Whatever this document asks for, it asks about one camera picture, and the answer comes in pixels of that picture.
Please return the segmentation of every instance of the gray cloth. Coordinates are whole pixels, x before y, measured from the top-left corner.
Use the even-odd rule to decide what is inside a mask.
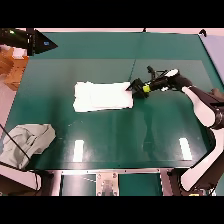
[[[224,36],[199,36],[224,83]]]
[[[41,154],[50,145],[55,138],[55,131],[50,124],[25,124],[17,125],[9,135],[31,158],[33,154]],[[23,169],[29,162],[28,158],[7,135],[3,144],[0,161]]]

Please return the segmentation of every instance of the green table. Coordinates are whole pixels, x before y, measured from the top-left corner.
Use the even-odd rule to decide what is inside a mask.
[[[209,149],[205,130],[182,93],[153,92],[132,109],[76,113],[77,81],[149,79],[146,67],[178,67],[205,91],[223,86],[197,35],[158,33],[45,33],[59,47],[29,61],[6,124],[50,123],[56,138],[27,169],[189,167]],[[131,75],[134,59],[137,58]],[[179,138],[186,137],[192,161]],[[84,140],[83,162],[74,163],[75,140]]]

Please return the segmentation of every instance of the table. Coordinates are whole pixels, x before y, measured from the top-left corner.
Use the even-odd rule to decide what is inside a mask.
[[[157,70],[180,67],[199,88],[223,86],[198,35],[159,33],[44,33],[59,47],[30,59],[6,124],[50,123],[56,139],[27,169],[118,169],[189,167],[209,149],[204,128],[181,93],[153,92],[132,109],[76,113],[77,81],[147,79]],[[134,59],[136,64],[131,75]],[[188,139],[192,161],[179,138]],[[84,140],[83,162],[74,163],[75,140]]]

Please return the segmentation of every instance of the metal bracket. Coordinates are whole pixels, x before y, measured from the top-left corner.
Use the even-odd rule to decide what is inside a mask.
[[[119,196],[118,173],[96,175],[96,196]]]

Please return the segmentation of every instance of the folded white cloth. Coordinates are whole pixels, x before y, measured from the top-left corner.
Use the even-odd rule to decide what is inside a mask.
[[[33,154],[41,154],[55,138],[55,131],[50,124],[17,125],[9,132],[13,140],[23,149],[29,158]],[[6,135],[0,161],[23,169],[29,162],[24,153]]]
[[[129,85],[130,82],[113,84],[77,82],[75,85],[74,109],[76,112],[87,112],[132,108],[132,92],[126,91]]]

